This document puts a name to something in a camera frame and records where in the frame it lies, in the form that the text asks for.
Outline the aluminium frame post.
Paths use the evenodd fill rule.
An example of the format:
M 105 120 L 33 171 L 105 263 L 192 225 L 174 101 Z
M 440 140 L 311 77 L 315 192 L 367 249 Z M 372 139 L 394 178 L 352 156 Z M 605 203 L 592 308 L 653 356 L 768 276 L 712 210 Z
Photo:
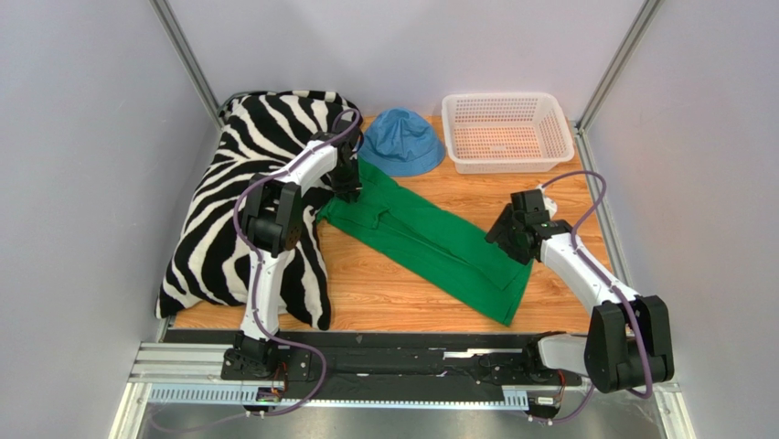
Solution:
M 179 23 L 174 8 L 167 0 L 150 0 L 169 41 L 178 55 L 196 93 L 206 109 L 210 120 L 219 128 L 224 125 L 219 116 L 220 103 L 212 90 L 204 70 L 201 68 L 197 56 L 188 42 L 186 33 Z
M 665 1 L 663 0 L 645 0 L 641 4 L 632 24 L 615 51 L 614 56 L 596 86 L 591 99 L 588 101 L 582 117 L 577 122 L 577 129 L 579 131 L 586 131 L 592 126 L 610 91 L 618 81 L 624 68 L 627 66 L 628 61 L 664 3 Z

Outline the right aluminium frame post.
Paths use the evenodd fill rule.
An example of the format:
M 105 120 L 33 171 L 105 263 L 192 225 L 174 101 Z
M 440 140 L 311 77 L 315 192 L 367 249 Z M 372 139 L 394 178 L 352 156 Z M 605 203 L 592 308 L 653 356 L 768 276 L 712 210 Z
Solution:
M 664 3 L 665 1 L 663 0 L 645 0 L 641 4 L 632 24 L 615 51 L 614 56 L 596 86 L 591 99 L 588 101 L 582 117 L 577 122 L 577 129 L 579 131 L 586 131 L 592 126 L 610 91 L 618 81 L 624 68 L 627 66 L 628 61 Z

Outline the blue bucket hat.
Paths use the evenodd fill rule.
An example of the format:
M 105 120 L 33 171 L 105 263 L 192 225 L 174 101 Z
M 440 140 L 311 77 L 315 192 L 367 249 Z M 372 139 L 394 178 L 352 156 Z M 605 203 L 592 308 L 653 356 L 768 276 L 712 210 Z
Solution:
M 396 107 L 370 123 L 358 156 L 390 177 L 416 177 L 443 161 L 445 147 L 431 123 L 414 111 Z

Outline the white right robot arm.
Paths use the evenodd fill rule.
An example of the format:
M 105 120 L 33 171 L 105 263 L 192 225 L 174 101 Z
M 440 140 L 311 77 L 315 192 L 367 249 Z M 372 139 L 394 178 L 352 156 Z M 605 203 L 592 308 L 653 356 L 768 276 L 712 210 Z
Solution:
M 598 262 L 573 227 L 554 219 L 555 203 L 541 188 L 511 194 L 486 234 L 511 259 L 552 270 L 590 316 L 583 336 L 549 332 L 530 344 L 537 369 L 588 378 L 602 393 L 638 391 L 675 375 L 670 318 L 656 295 L 641 295 Z

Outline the left aluminium frame post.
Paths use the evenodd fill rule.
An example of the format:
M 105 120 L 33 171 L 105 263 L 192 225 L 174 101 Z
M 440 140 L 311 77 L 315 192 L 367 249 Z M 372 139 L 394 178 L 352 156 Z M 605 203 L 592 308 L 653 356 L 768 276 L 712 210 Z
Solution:
M 219 128 L 224 125 L 219 116 L 220 103 L 212 90 L 204 70 L 201 68 L 197 56 L 188 42 L 186 33 L 179 23 L 174 8 L 167 0 L 150 0 L 169 41 L 178 55 L 196 93 L 206 109 L 210 120 Z

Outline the green t shirt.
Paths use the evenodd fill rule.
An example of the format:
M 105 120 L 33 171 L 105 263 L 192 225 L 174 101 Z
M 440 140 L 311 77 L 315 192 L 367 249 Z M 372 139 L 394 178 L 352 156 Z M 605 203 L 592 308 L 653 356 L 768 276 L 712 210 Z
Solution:
M 317 218 L 419 275 L 476 312 L 509 326 L 532 272 L 512 260 L 486 232 L 401 186 L 377 167 L 359 163 L 354 202 L 331 198 Z

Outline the white plastic basket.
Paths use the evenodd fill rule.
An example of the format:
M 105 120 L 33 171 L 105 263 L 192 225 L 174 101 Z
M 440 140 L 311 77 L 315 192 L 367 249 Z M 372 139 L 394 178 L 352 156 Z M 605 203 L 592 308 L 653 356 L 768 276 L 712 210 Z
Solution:
M 546 92 L 451 94 L 441 114 L 447 155 L 463 175 L 544 173 L 575 156 L 568 120 Z

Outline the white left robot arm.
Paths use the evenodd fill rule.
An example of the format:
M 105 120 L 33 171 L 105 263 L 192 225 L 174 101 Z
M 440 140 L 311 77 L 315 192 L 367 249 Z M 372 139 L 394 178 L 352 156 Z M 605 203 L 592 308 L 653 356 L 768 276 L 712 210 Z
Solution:
M 250 281 L 246 310 L 222 374 L 270 378 L 278 369 L 278 305 L 283 271 L 304 235 L 304 195 L 328 177 L 338 198 L 357 201 L 359 129 L 318 132 L 303 151 L 267 177 L 255 177 L 234 209 L 239 238 L 249 245 Z

